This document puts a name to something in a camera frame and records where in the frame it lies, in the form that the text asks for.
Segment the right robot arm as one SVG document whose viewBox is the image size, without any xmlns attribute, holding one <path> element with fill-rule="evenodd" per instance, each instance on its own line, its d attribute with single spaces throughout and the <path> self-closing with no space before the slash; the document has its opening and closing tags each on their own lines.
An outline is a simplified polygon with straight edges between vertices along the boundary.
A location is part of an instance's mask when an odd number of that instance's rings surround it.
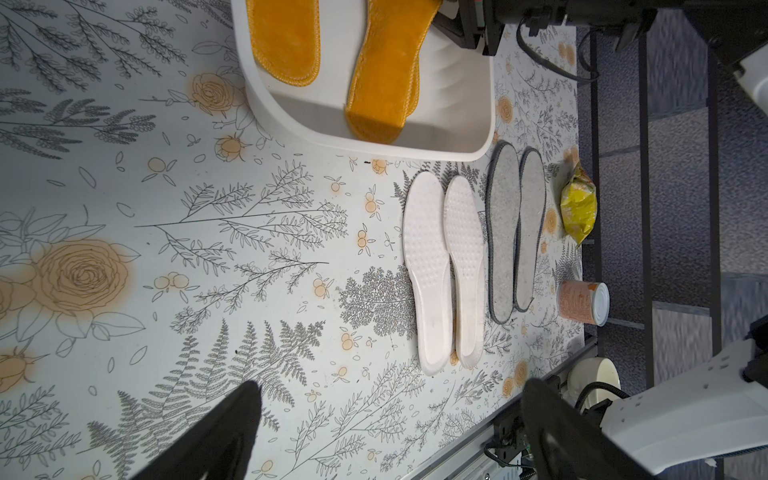
<svg viewBox="0 0 768 480">
<path fill-rule="evenodd" d="M 763 1 L 463 1 L 436 26 L 463 48 L 485 42 L 494 55 L 507 25 L 538 33 L 586 27 L 622 50 L 643 37 L 662 10 L 679 10 L 710 52 L 759 106 L 767 103 L 767 5 Z M 587 368 L 581 349 L 523 392 L 494 420 L 483 451 L 527 478 L 651 479 L 686 461 L 723 458 L 767 444 L 767 322 L 709 362 L 630 396 Z"/>
</svg>

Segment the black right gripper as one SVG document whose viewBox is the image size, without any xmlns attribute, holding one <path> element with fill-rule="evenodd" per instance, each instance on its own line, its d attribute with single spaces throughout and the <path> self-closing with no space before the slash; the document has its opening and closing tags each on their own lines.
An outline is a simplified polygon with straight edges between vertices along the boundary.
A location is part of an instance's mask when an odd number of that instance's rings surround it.
<svg viewBox="0 0 768 480">
<path fill-rule="evenodd" d="M 495 56 L 507 25 L 524 25 L 530 37 L 549 26 L 560 26 L 568 15 L 568 1 L 561 0 L 459 0 L 447 1 L 432 25 L 463 49 Z"/>
</svg>

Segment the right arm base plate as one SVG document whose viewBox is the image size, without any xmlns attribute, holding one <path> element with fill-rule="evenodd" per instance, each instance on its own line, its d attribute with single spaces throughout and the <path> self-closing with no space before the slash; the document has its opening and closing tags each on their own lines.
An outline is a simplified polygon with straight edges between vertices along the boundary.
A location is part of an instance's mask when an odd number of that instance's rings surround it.
<svg viewBox="0 0 768 480">
<path fill-rule="evenodd" d="M 535 479 L 532 447 L 522 415 L 522 392 L 493 419 L 493 435 L 483 445 L 483 454 L 501 468 L 511 468 L 519 479 Z"/>
</svg>

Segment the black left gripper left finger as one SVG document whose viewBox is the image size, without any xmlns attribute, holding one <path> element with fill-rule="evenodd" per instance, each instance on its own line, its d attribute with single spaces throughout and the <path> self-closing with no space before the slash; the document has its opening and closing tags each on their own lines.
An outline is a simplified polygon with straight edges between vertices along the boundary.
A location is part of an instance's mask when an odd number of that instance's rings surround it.
<svg viewBox="0 0 768 480">
<path fill-rule="evenodd" d="M 135 477 L 243 479 L 261 416 L 261 387 L 246 381 Z"/>
</svg>

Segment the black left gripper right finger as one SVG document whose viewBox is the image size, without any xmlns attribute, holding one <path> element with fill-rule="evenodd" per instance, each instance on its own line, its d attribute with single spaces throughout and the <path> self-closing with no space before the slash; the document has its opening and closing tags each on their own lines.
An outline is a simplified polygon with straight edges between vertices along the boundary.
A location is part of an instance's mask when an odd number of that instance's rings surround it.
<svg viewBox="0 0 768 480">
<path fill-rule="evenodd" d="M 524 385 L 521 412 L 539 479 L 654 478 L 540 379 Z"/>
</svg>

